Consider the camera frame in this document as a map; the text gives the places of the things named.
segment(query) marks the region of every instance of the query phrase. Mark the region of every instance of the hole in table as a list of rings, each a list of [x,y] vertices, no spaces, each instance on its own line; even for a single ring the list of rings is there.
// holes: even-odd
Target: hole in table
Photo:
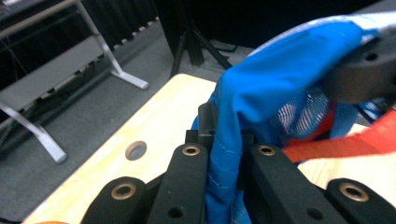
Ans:
[[[133,142],[125,150],[125,157],[128,161],[136,161],[145,155],[148,145],[143,141]]]

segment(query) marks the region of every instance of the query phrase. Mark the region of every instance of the red fabric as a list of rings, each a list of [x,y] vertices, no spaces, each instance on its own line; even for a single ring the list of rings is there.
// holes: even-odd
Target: red fabric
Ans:
[[[293,162],[318,158],[385,154],[396,151],[396,110],[390,110],[362,133],[339,139],[285,147],[283,151]]]

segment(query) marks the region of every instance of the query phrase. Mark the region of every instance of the brass grommet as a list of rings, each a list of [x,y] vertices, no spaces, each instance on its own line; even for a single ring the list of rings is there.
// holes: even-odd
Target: brass grommet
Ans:
[[[196,156],[199,154],[200,149],[198,147],[188,146],[183,148],[182,152],[186,156]]]
[[[131,198],[136,192],[136,186],[131,183],[124,183],[111,190],[111,197],[115,200],[125,200]]]
[[[274,149],[271,147],[268,147],[268,146],[259,146],[258,150],[264,156],[274,156],[275,155]]]
[[[344,196],[353,201],[360,203],[369,201],[369,195],[366,193],[366,191],[353,184],[342,183],[340,185],[340,191],[344,194]]]

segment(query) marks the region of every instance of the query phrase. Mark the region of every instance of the white metal frame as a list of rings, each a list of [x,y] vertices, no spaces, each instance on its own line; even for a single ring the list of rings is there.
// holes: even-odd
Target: white metal frame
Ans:
[[[125,73],[122,68],[120,67],[120,64],[117,62],[114,54],[111,52],[110,47],[106,43],[106,41],[103,39],[102,35],[96,28],[95,24],[93,23],[90,15],[88,14],[87,10],[85,7],[82,5],[80,0],[64,0],[61,3],[49,7],[34,16],[24,20],[20,21],[15,25],[12,25],[8,27],[7,29],[4,29],[0,31],[0,39],[3,37],[6,37],[8,35],[11,35],[15,32],[18,32],[19,30],[35,23],[40,20],[43,20],[47,18],[48,16],[63,10],[67,7],[71,7],[75,5],[79,12],[81,13],[81,16],[83,20],[86,22],[88,27],[90,28],[92,32],[92,37],[96,41],[97,45],[101,49],[101,51],[107,56],[107,58],[111,61],[111,65],[113,67],[111,74],[115,77],[121,78],[136,87],[145,90],[149,87],[149,84],[145,81],[142,80],[138,77],[134,77],[128,73]],[[48,153],[51,155],[51,157],[58,163],[64,161],[67,158],[66,153],[59,147],[59,145],[52,139],[52,137],[44,130],[43,127],[39,125],[35,125],[32,122],[30,122],[28,119],[26,119],[23,115],[21,115],[18,111],[22,109],[24,106],[27,106],[26,102],[19,103],[13,101],[12,99],[9,100],[9,97],[5,96],[2,97],[2,92],[0,92],[0,109],[3,110],[6,114],[8,114],[11,118],[15,119],[17,122],[19,122],[21,125],[23,125],[26,129],[28,129],[30,132],[32,132],[35,137],[38,139],[38,141],[42,144],[42,146],[48,151]]]

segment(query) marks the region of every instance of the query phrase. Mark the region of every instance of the light wood tabletop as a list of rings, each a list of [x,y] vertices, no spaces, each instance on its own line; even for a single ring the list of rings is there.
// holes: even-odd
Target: light wood tabletop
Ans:
[[[173,151],[184,143],[185,131],[191,127],[198,106],[207,101],[214,88],[215,83],[197,77],[173,77],[23,223],[79,223],[93,199],[111,180],[131,176],[148,183],[161,175]],[[138,141],[147,144],[146,154],[136,161],[127,160],[127,148]],[[336,177],[358,180],[396,204],[396,153],[314,160],[302,164],[300,169],[322,187]]]

